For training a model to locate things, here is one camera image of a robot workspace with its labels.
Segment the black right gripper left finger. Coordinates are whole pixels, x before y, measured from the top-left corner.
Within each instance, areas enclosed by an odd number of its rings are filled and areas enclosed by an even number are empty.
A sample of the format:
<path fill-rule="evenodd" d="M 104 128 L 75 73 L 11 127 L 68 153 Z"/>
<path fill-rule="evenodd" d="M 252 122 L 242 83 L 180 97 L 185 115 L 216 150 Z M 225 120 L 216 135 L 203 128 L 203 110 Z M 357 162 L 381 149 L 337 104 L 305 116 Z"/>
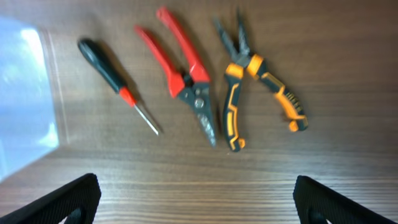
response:
<path fill-rule="evenodd" d="M 100 198 L 97 176 L 88 173 L 1 217 L 1 223 L 92 224 Z"/>

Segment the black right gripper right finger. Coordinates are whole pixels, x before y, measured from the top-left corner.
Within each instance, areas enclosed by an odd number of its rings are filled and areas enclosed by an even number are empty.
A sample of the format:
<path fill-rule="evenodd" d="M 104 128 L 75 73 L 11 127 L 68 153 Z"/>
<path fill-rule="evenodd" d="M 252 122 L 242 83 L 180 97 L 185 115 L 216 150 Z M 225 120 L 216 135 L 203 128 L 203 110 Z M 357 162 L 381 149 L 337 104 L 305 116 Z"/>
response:
<path fill-rule="evenodd" d="M 297 177 L 293 198 L 301 224 L 396 224 L 308 176 Z"/>

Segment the black red screwdriver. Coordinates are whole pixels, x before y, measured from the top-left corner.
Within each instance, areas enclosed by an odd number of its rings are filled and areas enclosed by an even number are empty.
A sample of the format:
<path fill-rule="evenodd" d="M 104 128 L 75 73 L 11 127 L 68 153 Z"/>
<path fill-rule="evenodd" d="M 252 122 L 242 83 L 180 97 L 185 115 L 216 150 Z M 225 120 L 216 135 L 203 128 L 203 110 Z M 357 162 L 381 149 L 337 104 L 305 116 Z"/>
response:
<path fill-rule="evenodd" d="M 158 136 L 160 129 L 154 121 L 150 120 L 150 116 L 145 114 L 146 110 L 144 106 L 138 102 L 137 98 L 128 88 L 127 81 L 118 72 L 111 58 L 100 44 L 90 38 L 81 38 L 78 40 L 77 46 L 86 61 L 103 77 L 117 95 L 140 114 L 143 120 Z"/>

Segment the red handled wire stripper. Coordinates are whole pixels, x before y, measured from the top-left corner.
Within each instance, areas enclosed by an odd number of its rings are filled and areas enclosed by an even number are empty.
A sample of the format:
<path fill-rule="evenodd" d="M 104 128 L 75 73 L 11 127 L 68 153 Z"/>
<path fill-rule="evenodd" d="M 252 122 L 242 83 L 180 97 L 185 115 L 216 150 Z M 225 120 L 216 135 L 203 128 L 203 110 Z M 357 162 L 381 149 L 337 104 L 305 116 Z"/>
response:
<path fill-rule="evenodd" d="M 182 73 L 173 65 L 152 33 L 141 26 L 134 30 L 160 63 L 172 98 L 188 104 L 200 123 L 210 145 L 216 146 L 216 130 L 211 108 L 210 76 L 192 42 L 174 14 L 166 7 L 156 12 L 157 18 L 173 33 L 188 62 L 188 72 Z"/>

